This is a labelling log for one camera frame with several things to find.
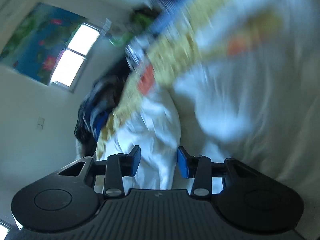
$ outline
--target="ribbed black surface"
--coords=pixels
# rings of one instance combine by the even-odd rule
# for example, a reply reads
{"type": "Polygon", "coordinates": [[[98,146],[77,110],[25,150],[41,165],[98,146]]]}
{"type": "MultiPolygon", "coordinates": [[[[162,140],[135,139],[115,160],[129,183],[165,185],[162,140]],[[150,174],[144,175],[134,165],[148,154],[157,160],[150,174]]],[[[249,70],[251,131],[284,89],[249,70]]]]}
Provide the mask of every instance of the ribbed black surface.
{"type": "Polygon", "coordinates": [[[131,190],[122,199],[108,200],[85,225],[65,233],[22,230],[25,240],[301,240],[293,231],[255,236],[224,222],[207,201],[190,198],[184,190],[131,190]]]}

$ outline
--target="crumpled fabric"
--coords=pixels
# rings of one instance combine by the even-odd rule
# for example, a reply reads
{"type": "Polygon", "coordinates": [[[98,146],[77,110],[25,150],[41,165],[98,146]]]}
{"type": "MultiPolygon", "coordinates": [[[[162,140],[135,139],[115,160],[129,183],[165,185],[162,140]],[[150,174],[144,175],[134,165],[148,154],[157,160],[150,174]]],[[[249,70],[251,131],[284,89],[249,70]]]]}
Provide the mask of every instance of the crumpled fabric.
{"type": "Polygon", "coordinates": [[[123,86],[124,81],[116,76],[102,78],[81,104],[74,134],[86,148],[84,154],[94,153],[100,130],[116,107],[123,86]]]}
{"type": "MultiPolygon", "coordinates": [[[[135,145],[139,145],[140,165],[133,178],[123,177],[125,192],[130,188],[169,189],[173,182],[180,133],[179,116],[169,93],[156,88],[144,98],[141,110],[105,142],[103,155],[98,160],[106,160],[113,154],[128,154],[135,145]]],[[[97,179],[99,186],[95,189],[98,191],[103,185],[100,179],[97,179]]]]}

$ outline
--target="dark blanket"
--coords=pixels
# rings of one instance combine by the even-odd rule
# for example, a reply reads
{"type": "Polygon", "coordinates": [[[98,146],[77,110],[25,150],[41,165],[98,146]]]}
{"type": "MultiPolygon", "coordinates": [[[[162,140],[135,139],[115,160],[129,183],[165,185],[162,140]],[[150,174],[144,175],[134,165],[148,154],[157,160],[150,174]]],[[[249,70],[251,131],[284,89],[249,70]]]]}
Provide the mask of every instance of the dark blanket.
{"type": "Polygon", "coordinates": [[[120,100],[129,73],[127,61],[122,58],[95,82],[82,102],[75,128],[75,137],[84,147],[82,156],[94,154],[100,131],[120,100]]]}

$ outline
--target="light switch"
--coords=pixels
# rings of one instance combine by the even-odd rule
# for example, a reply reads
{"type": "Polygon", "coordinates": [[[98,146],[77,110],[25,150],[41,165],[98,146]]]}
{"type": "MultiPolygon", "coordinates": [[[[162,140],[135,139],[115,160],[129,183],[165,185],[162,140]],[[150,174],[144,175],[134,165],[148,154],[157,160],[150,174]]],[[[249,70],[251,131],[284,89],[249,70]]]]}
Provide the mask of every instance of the light switch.
{"type": "Polygon", "coordinates": [[[42,131],[42,129],[43,129],[43,126],[42,126],[42,125],[37,124],[37,130],[42,131]]]}
{"type": "Polygon", "coordinates": [[[38,124],[41,125],[41,126],[43,126],[43,125],[44,125],[44,118],[39,117],[39,119],[38,119],[38,124]]]}

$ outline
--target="circular button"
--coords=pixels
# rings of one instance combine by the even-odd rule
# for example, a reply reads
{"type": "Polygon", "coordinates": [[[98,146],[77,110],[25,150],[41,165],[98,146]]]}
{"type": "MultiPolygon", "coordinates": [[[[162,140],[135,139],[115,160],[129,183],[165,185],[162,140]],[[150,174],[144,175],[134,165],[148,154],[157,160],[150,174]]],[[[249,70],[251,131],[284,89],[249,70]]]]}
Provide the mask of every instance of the circular button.
{"type": "Polygon", "coordinates": [[[61,189],[49,189],[40,192],[35,197],[35,204],[38,208],[46,211],[60,210],[68,206],[72,196],[61,189]]]}
{"type": "Polygon", "coordinates": [[[271,210],[278,207],[280,197],[268,190],[254,190],[245,194],[244,202],[254,209],[271,210]]]}
{"type": "Polygon", "coordinates": [[[205,188],[197,188],[194,190],[193,194],[199,196],[199,197],[204,197],[209,195],[209,190],[205,189],[205,188]]]}
{"type": "Polygon", "coordinates": [[[118,197],[120,196],[122,193],[121,190],[119,190],[118,188],[110,188],[106,191],[106,194],[109,196],[109,197],[118,197]]]}

